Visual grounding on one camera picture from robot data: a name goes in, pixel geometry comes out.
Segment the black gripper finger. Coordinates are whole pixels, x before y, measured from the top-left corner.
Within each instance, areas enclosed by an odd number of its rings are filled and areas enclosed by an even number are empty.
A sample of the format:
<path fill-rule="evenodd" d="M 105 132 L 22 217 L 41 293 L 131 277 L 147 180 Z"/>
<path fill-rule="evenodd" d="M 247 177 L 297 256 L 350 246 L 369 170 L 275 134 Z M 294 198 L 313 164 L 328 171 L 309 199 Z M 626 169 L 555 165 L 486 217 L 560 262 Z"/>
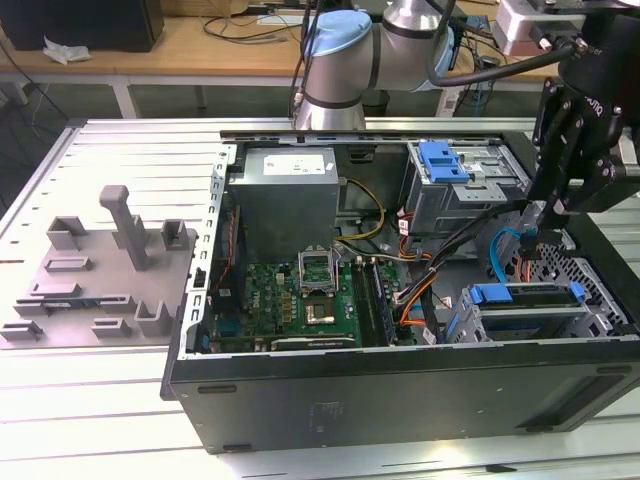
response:
<path fill-rule="evenodd" d="M 618 155 L 606 155 L 593 165 L 580 185 L 569 182 L 559 194 L 549 213 L 549 227 L 564 228 L 572 215 L 601 213 L 628 197 L 625 165 Z"/>
<path fill-rule="evenodd" d="M 539 230 L 566 225 L 563 198 L 584 124 L 582 105 L 571 87 L 553 78 L 544 81 L 532 137 L 538 148 L 537 170 L 528 192 L 529 200 L 545 202 L 537 219 Z"/>

